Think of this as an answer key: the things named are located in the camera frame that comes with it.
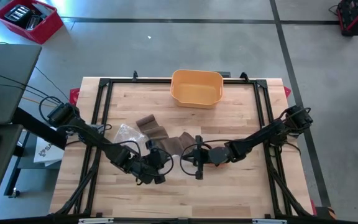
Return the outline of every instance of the gray floor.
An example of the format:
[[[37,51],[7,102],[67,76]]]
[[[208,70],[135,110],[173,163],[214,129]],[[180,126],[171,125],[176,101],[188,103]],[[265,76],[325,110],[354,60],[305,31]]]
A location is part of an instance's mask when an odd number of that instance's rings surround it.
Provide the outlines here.
[[[45,2],[66,17],[273,19],[269,0]],[[276,3],[281,20],[336,20],[327,10],[335,0]],[[330,25],[283,25],[283,33],[301,98],[312,107],[311,132],[332,207],[338,218],[358,221],[358,36],[343,37]],[[0,41],[34,44],[1,23]],[[179,68],[229,71],[234,77],[245,71],[250,77],[282,78],[291,88],[275,24],[66,22],[42,47],[37,66],[65,93],[84,76],[129,77],[137,70],[142,77],[168,77]],[[63,98],[38,71],[30,84]],[[295,104],[293,96],[288,100]],[[22,100],[21,107],[39,118],[37,105]],[[299,143],[310,195],[319,205],[306,145],[303,139]],[[21,173],[18,188],[28,193],[16,199],[0,194],[0,218],[47,214],[56,178],[56,172]]]

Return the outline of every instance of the red crate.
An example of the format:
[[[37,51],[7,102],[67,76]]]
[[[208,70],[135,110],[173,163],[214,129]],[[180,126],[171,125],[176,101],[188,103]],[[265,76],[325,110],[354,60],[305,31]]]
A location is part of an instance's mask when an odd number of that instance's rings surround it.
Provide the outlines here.
[[[32,3],[42,4],[53,10],[53,13],[46,17],[40,24],[38,24],[33,30],[23,29],[15,24],[10,23],[5,20],[5,14],[9,12],[13,7],[18,4],[28,7],[29,9],[35,9]],[[49,39],[57,30],[59,30],[63,22],[57,14],[57,9],[49,6],[45,3],[36,1],[36,0],[13,0],[9,2],[6,6],[0,9],[0,21],[5,24],[5,26],[11,31],[19,34],[29,40],[32,40],[38,44],[43,44]]]

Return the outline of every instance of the brown fabric strip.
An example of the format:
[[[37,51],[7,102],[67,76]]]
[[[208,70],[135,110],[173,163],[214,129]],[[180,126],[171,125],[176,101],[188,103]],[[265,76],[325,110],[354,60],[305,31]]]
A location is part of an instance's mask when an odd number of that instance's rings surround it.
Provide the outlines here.
[[[140,131],[150,140],[154,140],[156,146],[167,151],[171,155],[180,155],[186,147],[196,144],[196,140],[187,132],[180,137],[169,138],[163,126],[159,126],[154,115],[148,115],[136,121]]]

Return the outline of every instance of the desk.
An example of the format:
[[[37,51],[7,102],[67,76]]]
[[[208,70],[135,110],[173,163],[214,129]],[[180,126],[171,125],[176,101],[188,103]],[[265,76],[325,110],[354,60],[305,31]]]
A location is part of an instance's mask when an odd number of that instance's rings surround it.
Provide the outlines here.
[[[86,77],[81,85],[77,107],[87,122],[91,121],[93,114],[98,83],[99,78]],[[288,107],[283,83],[281,79],[267,79],[267,83],[273,115],[278,117]],[[107,121],[112,130],[106,132],[106,137],[112,141],[122,123],[137,128],[135,121],[150,114],[154,114],[170,137],[187,131],[193,136],[200,134],[205,141],[238,139],[259,130],[251,86],[225,85],[224,97],[216,109],[203,110],[177,107],[170,96],[169,84],[115,83]],[[82,143],[65,149],[50,212],[61,208],[76,189],[84,153],[85,145]],[[289,189],[306,211],[312,213],[299,152],[284,146],[282,160]],[[192,169],[190,163],[184,162],[183,165],[185,169]],[[160,185],[136,186],[133,175],[123,174],[103,154],[92,214],[103,212],[104,217],[142,218],[262,218],[266,213],[273,213],[261,145],[254,147],[243,161],[219,167],[206,166],[204,180],[195,180],[184,174],[176,158],[175,166],[166,178],[167,181]],[[280,208],[284,211],[282,195],[277,189]]]

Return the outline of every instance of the plastic bag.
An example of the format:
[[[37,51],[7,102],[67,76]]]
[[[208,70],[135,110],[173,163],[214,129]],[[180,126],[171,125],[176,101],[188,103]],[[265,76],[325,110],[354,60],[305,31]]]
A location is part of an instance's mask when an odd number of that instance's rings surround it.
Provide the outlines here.
[[[128,141],[128,140],[135,141],[138,143],[138,145],[140,147],[140,151],[142,153],[142,156],[148,154],[148,150],[146,148],[146,142],[149,140],[148,137],[146,135],[136,131],[134,128],[132,128],[126,124],[122,124],[120,126],[120,128],[118,129],[116,137],[114,137],[113,143],[123,142],[123,141]],[[122,145],[126,145],[138,152],[138,148],[137,148],[136,144],[133,142],[123,143]]]

